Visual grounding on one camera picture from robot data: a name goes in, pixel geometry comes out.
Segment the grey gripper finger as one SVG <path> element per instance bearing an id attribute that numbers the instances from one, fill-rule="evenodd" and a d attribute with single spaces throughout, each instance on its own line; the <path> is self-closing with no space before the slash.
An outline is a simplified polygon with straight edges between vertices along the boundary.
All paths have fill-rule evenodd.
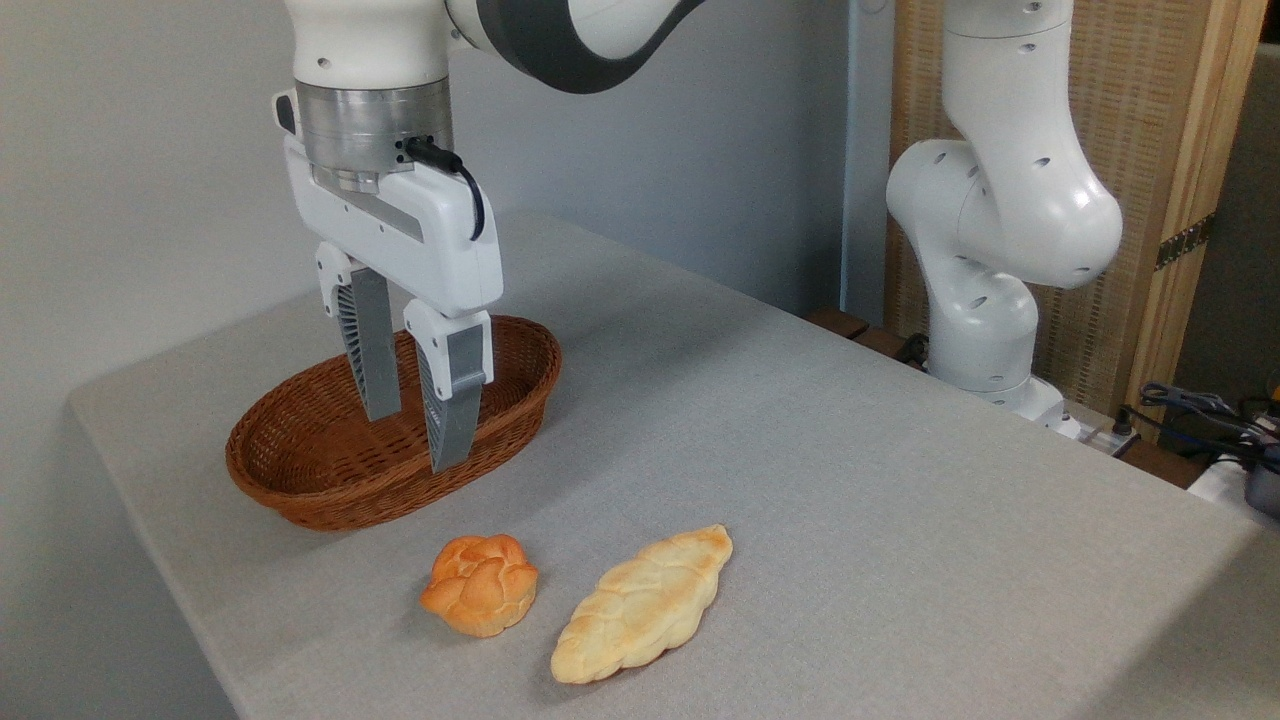
<path id="1" fill-rule="evenodd" d="M 413 299 L 404 323 L 416 345 L 431 469 L 443 473 L 470 455 L 483 387 L 494 380 L 492 318 L 449 319 Z"/>
<path id="2" fill-rule="evenodd" d="M 316 251 L 325 314 L 337 320 L 370 421 L 401 410 L 401 386 L 387 279 L 333 243 Z"/>

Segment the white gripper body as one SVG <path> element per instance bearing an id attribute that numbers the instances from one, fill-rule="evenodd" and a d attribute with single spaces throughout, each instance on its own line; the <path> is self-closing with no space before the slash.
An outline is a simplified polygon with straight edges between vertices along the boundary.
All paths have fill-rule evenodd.
<path id="1" fill-rule="evenodd" d="M 502 296 L 497 223 L 452 151 L 448 88 L 291 88 L 273 114 L 312 232 L 445 316 Z"/>

